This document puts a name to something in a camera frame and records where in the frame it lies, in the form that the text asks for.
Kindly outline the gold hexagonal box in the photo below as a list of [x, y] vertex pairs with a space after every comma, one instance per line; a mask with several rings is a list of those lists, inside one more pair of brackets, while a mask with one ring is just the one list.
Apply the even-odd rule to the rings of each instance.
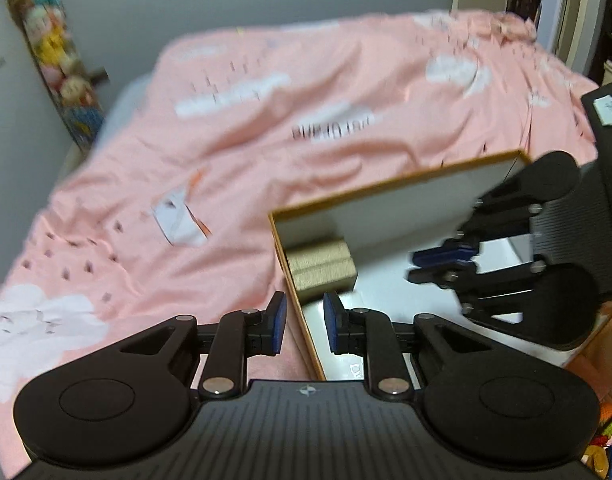
[[342, 238], [294, 247], [285, 256], [301, 304], [355, 287], [358, 271]]

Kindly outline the orange storage box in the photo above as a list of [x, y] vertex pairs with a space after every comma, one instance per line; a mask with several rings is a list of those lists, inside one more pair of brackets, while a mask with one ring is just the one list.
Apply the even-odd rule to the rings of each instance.
[[468, 268], [468, 272], [486, 273], [525, 262], [527, 236], [478, 243], [466, 240], [461, 228], [471, 218], [482, 195], [531, 163], [515, 153], [485, 157], [271, 214], [278, 257], [315, 374], [322, 379], [355, 379], [362, 374], [361, 361], [356, 356], [335, 356], [331, 352], [324, 326], [323, 296], [305, 304], [299, 302], [285, 252], [337, 238], [347, 243], [358, 271], [355, 287], [337, 292], [347, 308], [378, 310], [402, 323], [435, 314], [554, 365], [564, 365], [575, 356], [596, 332], [598, 321], [581, 346], [560, 351], [469, 321], [463, 316], [458, 299], [460, 278], [451, 287], [407, 281], [408, 272], [419, 269], [411, 262], [413, 252], [438, 246], [469, 245], [478, 249], [478, 255], [468, 263], [434, 268]]

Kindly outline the pink bed duvet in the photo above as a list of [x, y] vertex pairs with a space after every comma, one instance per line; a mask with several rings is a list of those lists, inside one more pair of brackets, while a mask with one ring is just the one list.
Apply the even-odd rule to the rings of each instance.
[[184, 36], [134, 115], [61, 183], [0, 286], [0, 465], [33, 377], [179, 313], [281, 285], [268, 216], [486, 155], [594, 158], [594, 82], [511, 13], [368, 14]]

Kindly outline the hanging plush toy organizer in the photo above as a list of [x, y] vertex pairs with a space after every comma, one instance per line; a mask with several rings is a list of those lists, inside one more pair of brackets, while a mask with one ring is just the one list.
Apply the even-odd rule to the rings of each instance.
[[104, 122], [95, 87], [107, 74], [85, 68], [62, 0], [7, 0], [7, 4], [71, 139], [82, 152], [89, 152]]

